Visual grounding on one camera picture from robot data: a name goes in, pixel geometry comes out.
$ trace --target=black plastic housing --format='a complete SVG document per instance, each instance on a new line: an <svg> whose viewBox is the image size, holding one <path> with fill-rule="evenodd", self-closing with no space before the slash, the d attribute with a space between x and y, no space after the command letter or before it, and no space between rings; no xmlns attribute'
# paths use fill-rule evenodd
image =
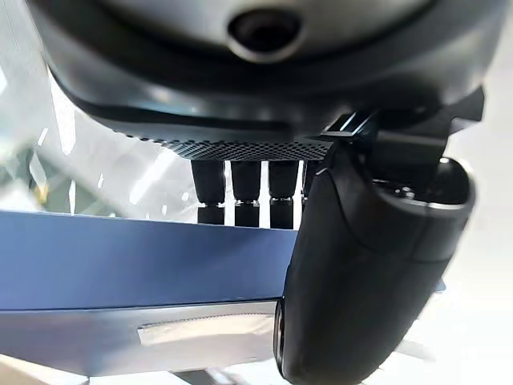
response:
<svg viewBox="0 0 513 385"><path fill-rule="evenodd" d="M433 293L474 202L453 160L408 199L373 183L351 146L334 149L313 182L279 305L283 376L354 385L373 373Z"/></svg>
<svg viewBox="0 0 513 385"><path fill-rule="evenodd" d="M438 0L350 49L258 65L164 43L100 2L27 3L80 108L202 160L320 160L329 143L312 137L344 113L456 103L481 84L507 14L507 0Z"/></svg>

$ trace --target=sticker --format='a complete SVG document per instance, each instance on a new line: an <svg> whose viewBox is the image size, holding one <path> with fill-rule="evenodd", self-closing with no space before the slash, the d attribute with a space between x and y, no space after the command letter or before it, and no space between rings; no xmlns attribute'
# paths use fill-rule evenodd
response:
<svg viewBox="0 0 513 385"><path fill-rule="evenodd" d="M273 314L231 314L141 326L137 332L145 347L217 335L263 335L274 330Z"/></svg>

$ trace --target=black mesh grille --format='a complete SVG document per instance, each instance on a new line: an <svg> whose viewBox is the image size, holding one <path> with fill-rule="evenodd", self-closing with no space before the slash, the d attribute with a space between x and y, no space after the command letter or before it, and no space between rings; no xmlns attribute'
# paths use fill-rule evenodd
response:
<svg viewBox="0 0 513 385"><path fill-rule="evenodd" d="M155 140L179 156L192 160L320 160L331 143L305 142L209 142Z"/></svg>

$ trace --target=camera lens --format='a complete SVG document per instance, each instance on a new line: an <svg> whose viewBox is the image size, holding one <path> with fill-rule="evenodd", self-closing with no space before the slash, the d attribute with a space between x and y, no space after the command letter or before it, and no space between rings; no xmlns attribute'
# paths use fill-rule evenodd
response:
<svg viewBox="0 0 513 385"><path fill-rule="evenodd" d="M284 10L252 10L228 26L230 48L242 59L275 62L290 56L301 32L301 22Z"/></svg>

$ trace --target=blue panel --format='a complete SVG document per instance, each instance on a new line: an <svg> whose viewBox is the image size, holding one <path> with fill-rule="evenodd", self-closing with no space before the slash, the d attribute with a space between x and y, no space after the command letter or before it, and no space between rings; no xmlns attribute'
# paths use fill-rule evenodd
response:
<svg viewBox="0 0 513 385"><path fill-rule="evenodd" d="M0 310L278 298L296 232L0 213Z"/></svg>

